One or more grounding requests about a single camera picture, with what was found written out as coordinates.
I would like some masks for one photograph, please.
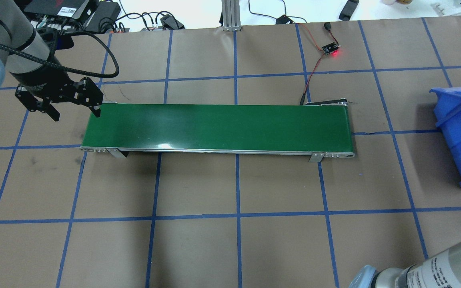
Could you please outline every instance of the metal post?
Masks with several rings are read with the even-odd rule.
[[[223,31],[241,31],[239,0],[222,0]]]

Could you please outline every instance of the conveyor belt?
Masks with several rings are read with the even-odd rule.
[[[103,104],[82,149],[353,157],[344,105]]]

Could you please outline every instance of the barcode sticker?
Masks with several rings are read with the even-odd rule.
[[[72,17],[76,13],[76,8],[62,7],[58,12],[58,16]]]

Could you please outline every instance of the green surface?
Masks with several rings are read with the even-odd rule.
[[[353,152],[346,106],[103,104],[84,148]]]

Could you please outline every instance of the metallic cylinder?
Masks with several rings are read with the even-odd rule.
[[[392,271],[382,273],[392,278]],[[399,272],[394,281],[376,281],[373,288],[461,288],[461,242],[428,260]]]

